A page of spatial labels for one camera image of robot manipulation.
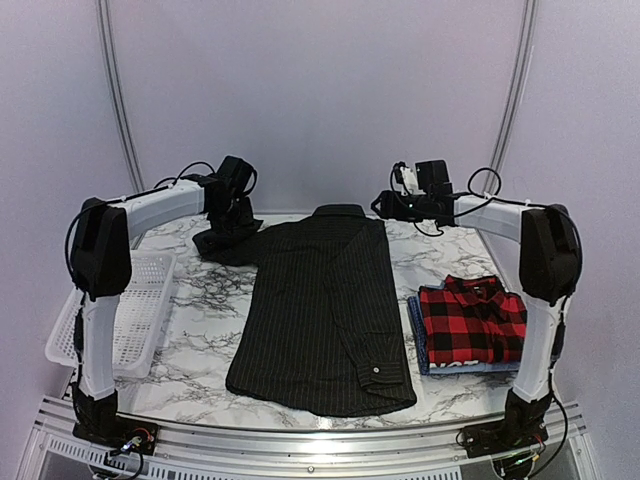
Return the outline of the black pinstriped long sleeve shirt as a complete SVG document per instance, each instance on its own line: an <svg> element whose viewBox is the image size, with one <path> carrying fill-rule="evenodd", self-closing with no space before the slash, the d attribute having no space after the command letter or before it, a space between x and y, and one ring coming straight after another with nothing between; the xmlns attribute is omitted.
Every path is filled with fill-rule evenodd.
<svg viewBox="0 0 640 480"><path fill-rule="evenodd" d="M231 393L331 417L416 403L382 221L329 204L236 244L212 230L194 244L206 261L257 270Z"/></svg>

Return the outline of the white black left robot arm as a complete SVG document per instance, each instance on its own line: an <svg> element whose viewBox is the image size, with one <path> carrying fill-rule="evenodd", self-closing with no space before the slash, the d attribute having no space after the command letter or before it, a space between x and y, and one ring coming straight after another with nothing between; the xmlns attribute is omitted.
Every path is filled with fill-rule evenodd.
<svg viewBox="0 0 640 480"><path fill-rule="evenodd" d="M116 311L132 276L130 242L198 214L235 240L245 231L248 197L256 183L255 172L191 174L128 197L84 202L65 239L67 269L82 294L73 336L75 437L110 447L116 455L153 453L159 427L119 415L112 365Z"/></svg>

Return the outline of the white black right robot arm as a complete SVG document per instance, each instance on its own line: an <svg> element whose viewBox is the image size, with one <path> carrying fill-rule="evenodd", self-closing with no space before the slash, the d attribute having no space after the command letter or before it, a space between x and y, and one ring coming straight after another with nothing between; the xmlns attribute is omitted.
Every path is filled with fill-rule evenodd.
<svg viewBox="0 0 640 480"><path fill-rule="evenodd" d="M495 455L546 440L544 417L556 395L553 370L564 345L569 299L582 271L579 234L566 208L504 200L491 194L430 187L417 195L382 191L371 203L382 219L472 228L515 241L518 278L527 312L520 368L502 419L460 431L468 457Z"/></svg>

